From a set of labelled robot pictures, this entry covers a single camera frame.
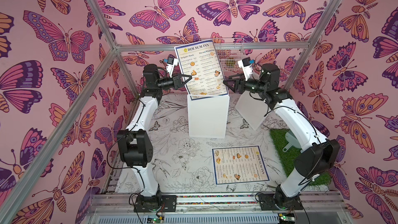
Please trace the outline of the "dim sum menu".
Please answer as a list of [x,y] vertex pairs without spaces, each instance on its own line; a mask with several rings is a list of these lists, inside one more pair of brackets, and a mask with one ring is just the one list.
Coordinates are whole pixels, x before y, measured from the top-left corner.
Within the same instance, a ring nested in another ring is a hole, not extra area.
[[269,181],[259,146],[212,149],[216,185]]
[[180,71],[191,76],[185,88],[192,100],[228,95],[224,74],[212,40],[175,47]]

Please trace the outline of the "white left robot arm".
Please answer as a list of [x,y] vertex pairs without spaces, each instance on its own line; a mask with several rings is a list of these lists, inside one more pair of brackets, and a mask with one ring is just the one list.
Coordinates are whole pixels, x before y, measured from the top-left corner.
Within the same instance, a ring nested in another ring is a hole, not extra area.
[[179,89],[188,83],[191,75],[177,74],[170,72],[163,75],[161,68],[155,64],[144,67],[144,85],[138,101],[138,109],[130,124],[117,133],[117,145],[119,156],[123,166],[122,172],[134,172],[140,183],[140,192],[132,193],[129,204],[134,207],[136,213],[160,212],[170,208],[176,202],[173,196],[169,203],[162,197],[159,183],[154,177],[153,164],[151,164],[154,148],[149,138],[151,119],[159,107],[163,92],[168,89]]

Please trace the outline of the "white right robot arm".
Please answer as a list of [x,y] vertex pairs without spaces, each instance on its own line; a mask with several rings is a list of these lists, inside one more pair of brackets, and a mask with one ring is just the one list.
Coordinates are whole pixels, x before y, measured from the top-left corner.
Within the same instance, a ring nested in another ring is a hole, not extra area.
[[279,87],[277,65],[262,65],[259,78],[254,79],[252,64],[249,58],[238,61],[243,72],[229,76],[223,83],[234,93],[258,94],[257,100],[268,106],[268,113],[274,111],[287,124],[301,149],[293,171],[276,187],[273,197],[276,207],[285,210],[299,205],[302,190],[333,166],[341,146],[337,140],[330,140],[321,133],[302,113],[291,94]]

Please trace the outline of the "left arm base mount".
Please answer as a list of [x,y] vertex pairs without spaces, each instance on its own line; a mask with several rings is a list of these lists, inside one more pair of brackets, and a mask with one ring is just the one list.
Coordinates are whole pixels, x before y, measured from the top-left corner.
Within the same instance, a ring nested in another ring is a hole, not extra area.
[[151,197],[138,196],[133,204],[136,213],[175,212],[176,195],[157,194]]

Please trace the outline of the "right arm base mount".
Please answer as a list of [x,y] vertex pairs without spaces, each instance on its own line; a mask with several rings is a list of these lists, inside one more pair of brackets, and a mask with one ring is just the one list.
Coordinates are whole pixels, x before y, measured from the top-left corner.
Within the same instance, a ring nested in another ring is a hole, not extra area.
[[255,195],[262,211],[290,211],[303,210],[301,200],[298,196],[287,198],[283,193],[266,194],[259,192]]

